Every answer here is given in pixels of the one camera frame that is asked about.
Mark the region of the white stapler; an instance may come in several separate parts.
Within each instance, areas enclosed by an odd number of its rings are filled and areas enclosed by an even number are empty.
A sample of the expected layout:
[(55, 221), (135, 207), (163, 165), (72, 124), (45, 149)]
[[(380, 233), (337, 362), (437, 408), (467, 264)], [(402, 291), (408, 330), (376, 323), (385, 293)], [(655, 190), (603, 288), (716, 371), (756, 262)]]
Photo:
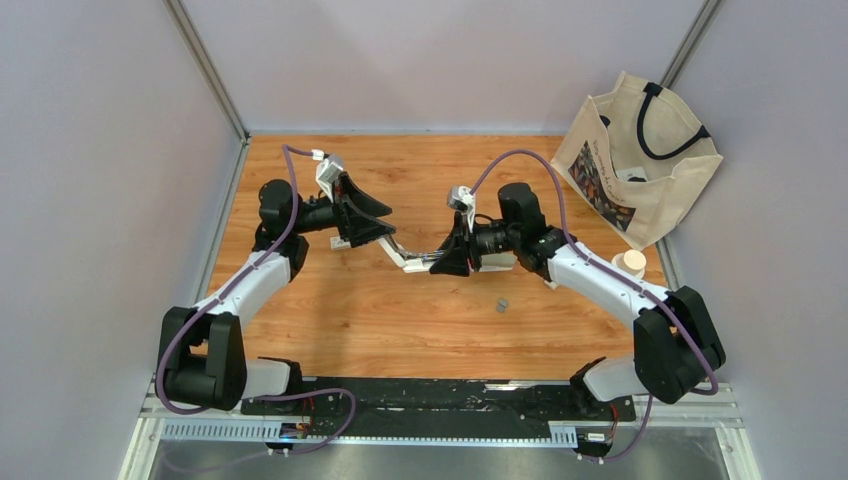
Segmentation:
[(430, 268), (445, 254), (444, 250), (431, 252), (413, 252), (406, 250), (391, 235), (377, 240), (390, 260), (405, 273), (428, 272)]

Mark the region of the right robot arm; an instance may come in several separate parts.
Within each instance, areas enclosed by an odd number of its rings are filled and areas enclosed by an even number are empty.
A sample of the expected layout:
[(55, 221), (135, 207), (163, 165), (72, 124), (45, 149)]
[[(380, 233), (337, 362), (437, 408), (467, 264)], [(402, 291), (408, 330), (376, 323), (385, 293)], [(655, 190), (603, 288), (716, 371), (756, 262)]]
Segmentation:
[(498, 202), (500, 218), (480, 224), (470, 188), (453, 187), (447, 200), (453, 226), (429, 271), (469, 276), (482, 269), (484, 256), (511, 253), (527, 271), (578, 292), (630, 327), (632, 355), (601, 357), (572, 376), (575, 413), (593, 419), (626, 396), (674, 404), (688, 393), (717, 393), (716, 372), (726, 354), (697, 291), (654, 285), (593, 254), (547, 223), (526, 183), (501, 187)]

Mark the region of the white staple box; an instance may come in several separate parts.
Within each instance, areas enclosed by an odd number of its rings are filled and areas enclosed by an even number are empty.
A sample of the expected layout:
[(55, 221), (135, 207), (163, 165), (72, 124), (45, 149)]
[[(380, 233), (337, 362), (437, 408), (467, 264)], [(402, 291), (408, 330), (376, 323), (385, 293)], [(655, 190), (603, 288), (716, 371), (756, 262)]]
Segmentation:
[(346, 250), (351, 248), (351, 244), (339, 236), (334, 236), (330, 238), (330, 248), (334, 251)]

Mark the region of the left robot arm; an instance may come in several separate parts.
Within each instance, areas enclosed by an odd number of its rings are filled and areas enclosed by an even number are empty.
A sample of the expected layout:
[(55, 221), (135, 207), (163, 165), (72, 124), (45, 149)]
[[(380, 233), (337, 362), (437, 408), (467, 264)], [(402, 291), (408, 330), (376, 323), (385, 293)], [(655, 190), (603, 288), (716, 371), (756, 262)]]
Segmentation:
[(359, 247), (396, 230), (384, 220), (391, 207), (357, 187), (346, 172), (320, 198), (303, 199), (294, 184), (274, 179), (261, 187), (258, 199), (260, 223), (243, 266), (208, 298), (164, 315), (155, 392), (174, 413), (229, 411), (242, 400), (266, 398), (281, 414), (299, 411), (306, 389), (297, 364), (248, 360), (244, 331), (302, 270), (306, 234), (334, 229), (342, 241)]

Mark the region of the grey green stapler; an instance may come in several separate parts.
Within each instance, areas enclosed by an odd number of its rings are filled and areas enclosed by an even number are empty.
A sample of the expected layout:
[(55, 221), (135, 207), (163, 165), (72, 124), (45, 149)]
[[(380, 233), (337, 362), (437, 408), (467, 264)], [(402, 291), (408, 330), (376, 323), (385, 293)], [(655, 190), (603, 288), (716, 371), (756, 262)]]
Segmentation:
[(482, 254), (471, 261), (475, 272), (510, 271), (514, 268), (517, 257), (511, 252)]

